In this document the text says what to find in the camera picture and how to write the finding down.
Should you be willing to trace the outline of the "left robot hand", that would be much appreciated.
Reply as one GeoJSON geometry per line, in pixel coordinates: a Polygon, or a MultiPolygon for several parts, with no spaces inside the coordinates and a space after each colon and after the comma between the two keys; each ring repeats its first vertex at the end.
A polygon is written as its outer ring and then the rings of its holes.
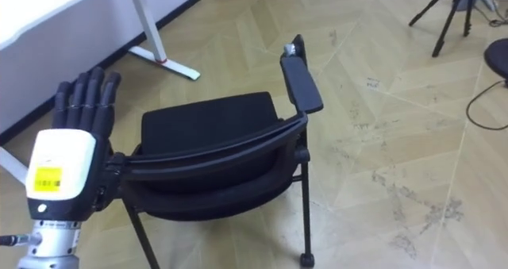
{"type": "Polygon", "coordinates": [[[120,83],[119,73],[96,67],[59,84],[52,125],[38,132],[25,179],[33,220],[82,222],[95,211],[120,83]]]}

